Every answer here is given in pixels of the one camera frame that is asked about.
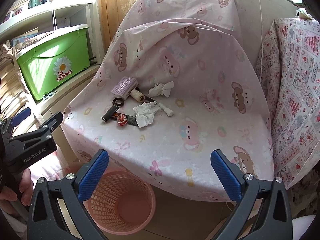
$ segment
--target daisy sticker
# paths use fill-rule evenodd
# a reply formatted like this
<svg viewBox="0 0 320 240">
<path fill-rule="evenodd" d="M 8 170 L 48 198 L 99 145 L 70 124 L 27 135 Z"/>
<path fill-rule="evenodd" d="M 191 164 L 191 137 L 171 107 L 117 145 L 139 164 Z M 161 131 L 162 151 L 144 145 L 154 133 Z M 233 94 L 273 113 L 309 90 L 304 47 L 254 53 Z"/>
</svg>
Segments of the daisy sticker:
<svg viewBox="0 0 320 240">
<path fill-rule="evenodd" d="M 57 81 L 61 81 L 66 76 L 72 74 L 71 69 L 71 60 L 68 57 L 58 58 L 54 63 L 55 67 L 53 68 L 54 75 L 57 76 Z"/>
</svg>

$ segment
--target pink waste basket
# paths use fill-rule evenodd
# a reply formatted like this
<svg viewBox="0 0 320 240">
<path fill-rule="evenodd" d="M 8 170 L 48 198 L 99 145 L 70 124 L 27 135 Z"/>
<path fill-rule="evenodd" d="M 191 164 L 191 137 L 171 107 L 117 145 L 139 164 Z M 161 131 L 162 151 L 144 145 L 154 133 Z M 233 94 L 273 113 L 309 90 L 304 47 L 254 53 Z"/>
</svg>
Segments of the pink waste basket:
<svg viewBox="0 0 320 240">
<path fill-rule="evenodd" d="M 155 209 L 152 187 L 127 171 L 105 172 L 87 201 L 87 210 L 98 227 L 114 235 L 143 229 Z"/>
</svg>

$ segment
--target white tissue paper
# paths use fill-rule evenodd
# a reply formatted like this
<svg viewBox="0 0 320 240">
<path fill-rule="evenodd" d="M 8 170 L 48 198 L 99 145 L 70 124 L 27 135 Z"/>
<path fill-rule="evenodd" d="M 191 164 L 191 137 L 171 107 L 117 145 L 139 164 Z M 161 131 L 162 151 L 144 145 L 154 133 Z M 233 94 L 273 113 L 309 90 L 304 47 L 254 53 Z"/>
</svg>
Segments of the white tissue paper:
<svg viewBox="0 0 320 240">
<path fill-rule="evenodd" d="M 165 95 L 168 98 L 173 87 L 173 81 L 170 81 L 167 84 L 156 84 L 154 88 L 151 88 L 149 90 L 148 97 L 157 97 L 159 95 Z"/>
<path fill-rule="evenodd" d="M 305 8 L 299 8 L 297 10 L 296 17 L 299 19 L 314 20 L 313 17 L 307 13 Z"/>
<path fill-rule="evenodd" d="M 156 106 L 156 103 L 156 101 L 143 103 L 133 108 L 139 128 L 145 127 L 153 122 L 155 113 L 161 109 L 161 107 Z"/>
</svg>

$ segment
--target plastic storage container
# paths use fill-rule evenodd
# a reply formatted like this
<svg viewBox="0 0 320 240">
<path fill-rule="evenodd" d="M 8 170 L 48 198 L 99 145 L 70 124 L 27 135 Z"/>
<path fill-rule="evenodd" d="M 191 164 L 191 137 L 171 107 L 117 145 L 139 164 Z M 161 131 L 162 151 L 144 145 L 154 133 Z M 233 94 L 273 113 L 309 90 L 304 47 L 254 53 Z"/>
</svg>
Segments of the plastic storage container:
<svg viewBox="0 0 320 240">
<path fill-rule="evenodd" d="M 22 75 L 36 100 L 90 66 L 88 28 L 87 24 L 60 28 L 17 53 Z"/>
<path fill-rule="evenodd" d="M 106 171 L 85 206 L 100 229 L 129 235 L 150 222 L 156 197 L 152 187 L 132 173 Z"/>
</svg>

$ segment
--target pink quilt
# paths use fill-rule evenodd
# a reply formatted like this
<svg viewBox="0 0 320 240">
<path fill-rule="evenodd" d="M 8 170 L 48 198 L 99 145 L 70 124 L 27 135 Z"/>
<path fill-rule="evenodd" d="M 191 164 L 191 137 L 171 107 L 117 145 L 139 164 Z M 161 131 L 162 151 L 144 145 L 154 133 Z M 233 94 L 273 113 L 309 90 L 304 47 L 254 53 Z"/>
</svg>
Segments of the pink quilt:
<svg viewBox="0 0 320 240">
<path fill-rule="evenodd" d="M 274 176 L 286 188 L 320 160 L 320 25 L 315 20 L 275 20 L 263 41 L 262 88 L 267 98 Z M 260 76 L 260 59 L 255 67 Z"/>
<path fill-rule="evenodd" d="M 137 0 L 90 84 L 64 111 L 63 131 L 77 157 L 103 148 L 110 159 L 177 196 L 227 201 L 210 154 L 221 149 L 244 172 L 273 179 L 270 114 L 242 47 L 234 0 Z M 134 77 L 144 94 L 174 81 L 163 111 L 139 129 L 101 117 L 112 88 Z M 129 97 L 118 112 L 133 114 Z"/>
</svg>

